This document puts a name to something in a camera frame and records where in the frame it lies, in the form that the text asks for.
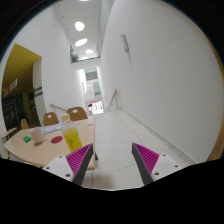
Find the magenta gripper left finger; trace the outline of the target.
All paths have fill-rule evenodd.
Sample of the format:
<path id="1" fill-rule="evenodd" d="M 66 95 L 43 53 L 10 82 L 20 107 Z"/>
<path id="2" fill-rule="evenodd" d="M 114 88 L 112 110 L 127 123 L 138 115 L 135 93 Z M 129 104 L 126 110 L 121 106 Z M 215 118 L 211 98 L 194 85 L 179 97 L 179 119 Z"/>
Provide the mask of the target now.
<path id="1" fill-rule="evenodd" d="M 59 155 L 44 170 L 81 186 L 93 155 L 93 145 L 88 144 L 67 156 Z"/>

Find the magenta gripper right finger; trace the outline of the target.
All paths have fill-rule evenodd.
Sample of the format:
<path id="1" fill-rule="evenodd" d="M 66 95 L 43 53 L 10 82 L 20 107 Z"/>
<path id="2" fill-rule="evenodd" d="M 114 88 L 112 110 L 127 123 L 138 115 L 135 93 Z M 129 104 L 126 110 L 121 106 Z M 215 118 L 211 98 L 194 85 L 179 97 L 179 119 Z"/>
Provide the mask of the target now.
<path id="1" fill-rule="evenodd" d="M 137 143 L 132 144 L 132 155 L 144 185 L 182 169 L 182 166 L 167 154 L 162 153 L 159 155 Z"/>

